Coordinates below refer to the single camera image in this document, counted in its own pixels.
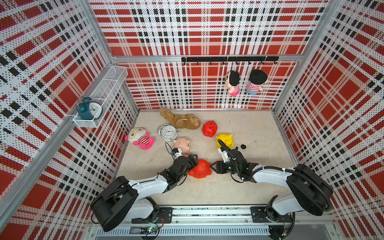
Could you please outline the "pink piggy bank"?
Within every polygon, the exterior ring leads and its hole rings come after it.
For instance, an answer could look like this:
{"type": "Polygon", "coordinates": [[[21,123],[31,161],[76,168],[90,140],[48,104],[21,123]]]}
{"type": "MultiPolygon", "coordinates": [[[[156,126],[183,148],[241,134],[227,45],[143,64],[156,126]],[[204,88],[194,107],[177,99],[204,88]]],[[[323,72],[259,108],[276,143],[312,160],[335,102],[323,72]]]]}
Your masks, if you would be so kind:
{"type": "Polygon", "coordinates": [[[181,153],[184,156],[188,156],[190,154],[190,141],[186,138],[178,138],[173,140],[174,148],[181,149],[181,153]]]}

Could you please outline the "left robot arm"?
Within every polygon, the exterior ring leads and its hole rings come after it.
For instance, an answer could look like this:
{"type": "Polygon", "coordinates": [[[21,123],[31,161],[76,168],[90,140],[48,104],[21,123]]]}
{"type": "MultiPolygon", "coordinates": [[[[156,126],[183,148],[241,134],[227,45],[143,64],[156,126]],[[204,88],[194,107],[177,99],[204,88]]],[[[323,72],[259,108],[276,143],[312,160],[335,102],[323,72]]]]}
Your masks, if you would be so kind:
{"type": "Polygon", "coordinates": [[[197,165],[197,155],[180,155],[169,168],[152,178],[134,181],[117,177],[92,201],[93,216],[105,232],[132,219],[154,222],[159,207],[151,195],[169,192],[197,165]]]}

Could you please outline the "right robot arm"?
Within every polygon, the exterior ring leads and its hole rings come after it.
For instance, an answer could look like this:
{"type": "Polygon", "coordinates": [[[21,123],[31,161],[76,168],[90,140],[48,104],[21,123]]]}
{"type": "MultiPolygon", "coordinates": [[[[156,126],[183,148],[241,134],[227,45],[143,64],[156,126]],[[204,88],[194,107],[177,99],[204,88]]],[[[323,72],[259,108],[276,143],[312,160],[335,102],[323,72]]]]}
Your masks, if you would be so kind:
{"type": "Polygon", "coordinates": [[[286,196],[273,196],[261,218],[277,222],[291,213],[306,211],[314,216],[322,216],[333,209],[332,187],[306,165],[279,168],[249,163],[237,148],[231,150],[221,147],[219,153],[223,159],[210,166],[217,174],[237,175],[240,183],[267,183],[290,190],[286,196]]]}

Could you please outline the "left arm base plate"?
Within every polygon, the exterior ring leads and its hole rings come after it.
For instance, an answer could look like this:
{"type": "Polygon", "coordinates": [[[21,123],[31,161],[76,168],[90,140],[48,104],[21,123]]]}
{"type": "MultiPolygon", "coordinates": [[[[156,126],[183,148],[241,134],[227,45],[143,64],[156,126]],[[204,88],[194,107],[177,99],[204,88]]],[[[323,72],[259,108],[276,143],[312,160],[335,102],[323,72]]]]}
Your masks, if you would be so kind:
{"type": "Polygon", "coordinates": [[[170,224],[172,222],[173,208],[160,207],[155,209],[146,219],[136,218],[132,219],[132,224],[156,223],[156,224],[170,224]]]}

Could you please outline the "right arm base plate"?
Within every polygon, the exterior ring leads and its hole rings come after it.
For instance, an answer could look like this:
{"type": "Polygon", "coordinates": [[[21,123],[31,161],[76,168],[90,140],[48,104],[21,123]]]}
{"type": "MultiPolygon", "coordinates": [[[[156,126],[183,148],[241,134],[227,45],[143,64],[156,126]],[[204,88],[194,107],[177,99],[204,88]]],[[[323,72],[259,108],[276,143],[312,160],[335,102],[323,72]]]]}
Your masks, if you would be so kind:
{"type": "Polygon", "coordinates": [[[251,207],[250,210],[254,223],[282,224],[293,222],[291,214],[279,215],[273,208],[266,206],[251,207]]]}

